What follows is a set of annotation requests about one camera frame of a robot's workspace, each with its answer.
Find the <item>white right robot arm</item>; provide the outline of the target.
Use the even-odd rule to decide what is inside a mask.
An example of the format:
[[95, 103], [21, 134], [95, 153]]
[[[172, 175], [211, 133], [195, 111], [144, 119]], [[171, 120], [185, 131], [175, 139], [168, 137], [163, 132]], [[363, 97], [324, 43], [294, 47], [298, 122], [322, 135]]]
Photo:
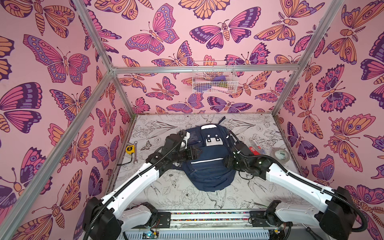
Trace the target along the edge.
[[268, 155], [255, 156], [233, 132], [228, 135], [233, 138], [230, 143], [232, 152], [226, 163], [230, 169], [277, 184], [303, 198], [315, 210], [313, 213], [305, 213], [301, 206], [283, 207], [282, 203], [275, 202], [266, 210], [267, 218], [319, 226], [336, 240], [346, 240], [352, 232], [359, 233], [368, 229], [367, 218], [353, 204], [346, 189], [339, 187], [335, 190], [310, 181], [289, 171]]

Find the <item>red paper pack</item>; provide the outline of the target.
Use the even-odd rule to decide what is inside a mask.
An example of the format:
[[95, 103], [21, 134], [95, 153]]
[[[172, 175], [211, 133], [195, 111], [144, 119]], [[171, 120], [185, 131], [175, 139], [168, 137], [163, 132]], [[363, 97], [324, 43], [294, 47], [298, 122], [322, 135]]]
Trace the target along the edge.
[[255, 149], [254, 147], [249, 147], [250, 151], [253, 153], [253, 155], [258, 156], [260, 153]]

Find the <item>navy blue student backpack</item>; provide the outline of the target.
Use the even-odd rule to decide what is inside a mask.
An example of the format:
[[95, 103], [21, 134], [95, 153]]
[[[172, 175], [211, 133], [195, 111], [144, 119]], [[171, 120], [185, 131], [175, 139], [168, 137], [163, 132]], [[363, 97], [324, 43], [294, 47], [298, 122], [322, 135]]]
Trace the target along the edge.
[[231, 185], [236, 170], [226, 166], [233, 156], [235, 139], [230, 130], [220, 124], [206, 124], [186, 130], [190, 134], [187, 147], [199, 149], [199, 156], [175, 166], [192, 184], [203, 192], [221, 191]]

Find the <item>clear plastic stationery case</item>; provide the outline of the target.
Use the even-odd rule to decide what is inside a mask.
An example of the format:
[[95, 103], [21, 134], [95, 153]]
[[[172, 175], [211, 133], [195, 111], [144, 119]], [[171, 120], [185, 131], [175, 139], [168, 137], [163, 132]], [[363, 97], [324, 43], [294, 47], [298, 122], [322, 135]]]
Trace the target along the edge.
[[256, 146], [257, 151], [258, 151], [260, 154], [265, 154], [265, 153], [267, 152], [267, 149], [265, 148], [264, 144], [261, 143], [260, 141], [258, 141], [257, 139], [254, 139], [254, 140], [253, 140], [253, 143], [254, 143], [254, 145]]

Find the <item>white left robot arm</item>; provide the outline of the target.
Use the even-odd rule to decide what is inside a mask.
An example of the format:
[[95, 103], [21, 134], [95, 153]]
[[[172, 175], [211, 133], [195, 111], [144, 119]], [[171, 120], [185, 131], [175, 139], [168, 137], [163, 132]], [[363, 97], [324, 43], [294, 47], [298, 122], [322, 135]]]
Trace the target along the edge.
[[85, 207], [83, 238], [116, 240], [129, 229], [152, 226], [157, 210], [150, 204], [129, 209], [130, 203], [175, 163], [196, 159], [200, 150], [188, 147], [190, 133], [185, 130], [166, 137], [165, 144], [150, 154], [140, 169], [120, 187], [101, 199], [92, 198]]

